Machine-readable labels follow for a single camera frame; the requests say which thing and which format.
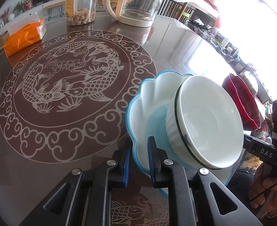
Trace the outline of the red flower-shaped bowl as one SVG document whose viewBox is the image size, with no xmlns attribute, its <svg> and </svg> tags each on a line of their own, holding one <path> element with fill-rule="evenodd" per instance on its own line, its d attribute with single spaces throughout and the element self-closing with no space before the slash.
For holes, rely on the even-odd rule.
<svg viewBox="0 0 277 226">
<path fill-rule="evenodd" d="M 244 81 L 230 73 L 223 81 L 222 87 L 234 101 L 245 131 L 255 131 L 261 127 L 260 112 L 255 97 Z"/>
</svg>

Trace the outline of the white ribbed black-rimmed bowl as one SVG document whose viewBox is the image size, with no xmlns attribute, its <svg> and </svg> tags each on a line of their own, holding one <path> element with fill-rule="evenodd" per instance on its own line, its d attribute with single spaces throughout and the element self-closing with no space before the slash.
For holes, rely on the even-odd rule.
<svg viewBox="0 0 277 226">
<path fill-rule="evenodd" d="M 166 132 L 177 157 L 195 168 L 228 168 L 243 148 L 243 124 L 235 103 L 204 76 L 191 76 L 177 88 L 167 110 Z"/>
</svg>

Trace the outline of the blue white scalloped bowl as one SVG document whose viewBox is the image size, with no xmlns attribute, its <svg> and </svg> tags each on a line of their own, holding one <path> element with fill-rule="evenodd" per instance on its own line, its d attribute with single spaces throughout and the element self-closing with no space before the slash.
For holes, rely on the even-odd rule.
<svg viewBox="0 0 277 226">
<path fill-rule="evenodd" d="M 132 98 L 126 111 L 126 128 L 133 142 L 133 158 L 138 169 L 150 175 L 148 137 L 153 136 L 158 148 L 165 150 L 168 158 L 186 169 L 198 169 L 183 162 L 173 151 L 166 132 L 166 115 L 173 95 L 191 74 L 182 75 L 173 70 L 160 72 L 139 85 L 137 95 Z"/>
</svg>

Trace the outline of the red cloth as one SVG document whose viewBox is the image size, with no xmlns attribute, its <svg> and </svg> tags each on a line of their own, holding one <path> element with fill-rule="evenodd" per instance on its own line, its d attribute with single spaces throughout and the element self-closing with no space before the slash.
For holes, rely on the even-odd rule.
<svg viewBox="0 0 277 226">
<path fill-rule="evenodd" d="M 218 16 L 215 20 L 214 27 L 220 28 L 221 27 L 221 21 L 220 21 L 220 14 L 217 6 L 215 6 L 210 0 L 204 0 L 206 3 L 208 3 L 214 10 L 217 11 Z"/>
</svg>

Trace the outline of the wooden crib bed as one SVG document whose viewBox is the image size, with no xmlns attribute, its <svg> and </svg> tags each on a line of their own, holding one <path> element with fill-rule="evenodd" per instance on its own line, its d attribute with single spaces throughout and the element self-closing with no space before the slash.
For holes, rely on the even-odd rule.
<svg viewBox="0 0 277 226">
<path fill-rule="evenodd" d="M 204 25 L 210 27 L 214 25 L 218 16 L 217 11 L 204 0 L 200 0 L 198 4 L 194 2 L 179 3 L 172 0 L 163 0 L 157 14 L 174 18 L 183 24 L 188 24 L 189 20 L 201 20 Z"/>
</svg>

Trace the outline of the orange tissue pack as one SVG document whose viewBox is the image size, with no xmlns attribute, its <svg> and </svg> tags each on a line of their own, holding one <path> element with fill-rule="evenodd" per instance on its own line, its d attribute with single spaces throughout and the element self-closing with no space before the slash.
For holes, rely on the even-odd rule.
<svg viewBox="0 0 277 226">
<path fill-rule="evenodd" d="M 9 37 L 3 49 L 7 57 L 43 39 L 46 33 L 44 19 L 33 13 L 8 28 Z"/>
</svg>

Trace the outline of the white tv cabinet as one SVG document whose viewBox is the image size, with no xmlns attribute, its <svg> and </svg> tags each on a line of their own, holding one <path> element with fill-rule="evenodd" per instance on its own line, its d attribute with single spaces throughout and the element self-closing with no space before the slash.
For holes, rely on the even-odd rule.
<svg viewBox="0 0 277 226">
<path fill-rule="evenodd" d="M 98 0 L 75 0 L 74 2 L 74 9 L 76 12 L 79 12 L 81 14 L 82 10 L 88 10 L 88 20 L 87 22 L 92 22 L 95 19 L 95 13 L 97 10 L 97 2 Z M 66 3 L 64 6 L 64 11 L 65 11 L 65 15 L 64 17 L 66 17 Z M 4 26 L 0 26 L 0 34 L 3 34 L 4 32 L 8 31 L 8 28 L 14 24 L 15 22 L 18 22 L 20 20 L 22 20 L 23 18 L 36 13 L 39 15 L 40 18 L 43 18 L 46 22 L 47 20 L 47 13 L 43 12 L 43 4 L 42 5 L 38 5 L 35 6 L 21 14 L 19 14 L 18 16 L 15 16 L 11 21 L 8 21 Z M 59 12 L 56 10 L 53 10 L 53 16 L 56 16 Z"/>
</svg>

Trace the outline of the small wooden stool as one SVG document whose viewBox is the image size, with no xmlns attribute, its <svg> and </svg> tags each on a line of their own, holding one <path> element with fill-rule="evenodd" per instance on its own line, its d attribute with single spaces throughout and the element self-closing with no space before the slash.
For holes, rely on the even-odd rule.
<svg viewBox="0 0 277 226">
<path fill-rule="evenodd" d="M 47 20 L 50 21 L 52 18 L 53 10 L 59 12 L 59 17 L 62 18 L 65 15 L 64 6 L 65 0 L 54 0 L 48 3 L 43 4 L 43 12 L 47 13 Z"/>
</svg>

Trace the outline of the red flower vase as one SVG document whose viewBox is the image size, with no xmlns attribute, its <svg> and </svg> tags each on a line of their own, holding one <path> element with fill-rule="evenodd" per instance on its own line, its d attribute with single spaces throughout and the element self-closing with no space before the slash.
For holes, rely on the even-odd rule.
<svg viewBox="0 0 277 226">
<path fill-rule="evenodd" d="M 8 15 L 10 13 L 10 6 L 3 10 L 3 13 L 0 15 L 0 26 L 4 26 L 8 22 Z"/>
</svg>

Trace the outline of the green leafy plant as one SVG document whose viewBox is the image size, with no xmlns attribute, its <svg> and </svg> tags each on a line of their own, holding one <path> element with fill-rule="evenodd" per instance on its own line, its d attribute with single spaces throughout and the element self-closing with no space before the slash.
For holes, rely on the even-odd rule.
<svg viewBox="0 0 277 226">
<path fill-rule="evenodd" d="M 26 11 L 26 7 L 27 7 L 27 4 L 28 4 L 28 0 L 22 0 L 22 1 L 19 1 L 14 9 L 13 9 L 13 13 L 16 15 L 16 14 L 20 14 L 20 13 L 23 13 Z"/>
</svg>

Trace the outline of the clear plastic snack jar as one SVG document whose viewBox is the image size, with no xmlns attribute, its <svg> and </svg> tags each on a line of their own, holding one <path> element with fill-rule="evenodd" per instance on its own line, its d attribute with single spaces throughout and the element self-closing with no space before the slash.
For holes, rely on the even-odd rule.
<svg viewBox="0 0 277 226">
<path fill-rule="evenodd" d="M 65 0 L 66 23 L 69 26 L 91 23 L 96 10 L 97 0 Z"/>
</svg>

